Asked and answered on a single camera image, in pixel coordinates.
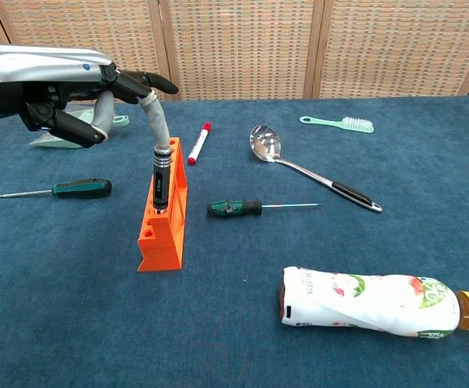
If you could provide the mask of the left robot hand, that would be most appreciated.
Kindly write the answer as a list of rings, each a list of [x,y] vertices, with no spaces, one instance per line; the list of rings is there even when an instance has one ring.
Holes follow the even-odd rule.
[[[141,105],[164,151],[170,135],[156,90],[179,89],[158,74],[121,70],[92,49],[0,44],[0,119],[18,115],[29,130],[84,148],[108,139],[119,99]]]

